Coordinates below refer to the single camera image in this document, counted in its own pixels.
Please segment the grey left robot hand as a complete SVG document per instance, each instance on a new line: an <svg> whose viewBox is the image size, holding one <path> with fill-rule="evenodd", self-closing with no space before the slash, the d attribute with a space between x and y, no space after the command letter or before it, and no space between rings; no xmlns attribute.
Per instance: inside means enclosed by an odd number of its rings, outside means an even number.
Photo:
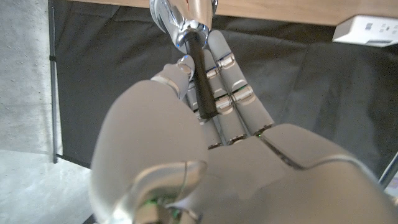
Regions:
<svg viewBox="0 0 398 224"><path fill-rule="evenodd" d="M193 109L184 56L111 105L89 183L98 223L396 223L372 172L339 145L274 124L223 34L205 50L217 123Z"/></svg>

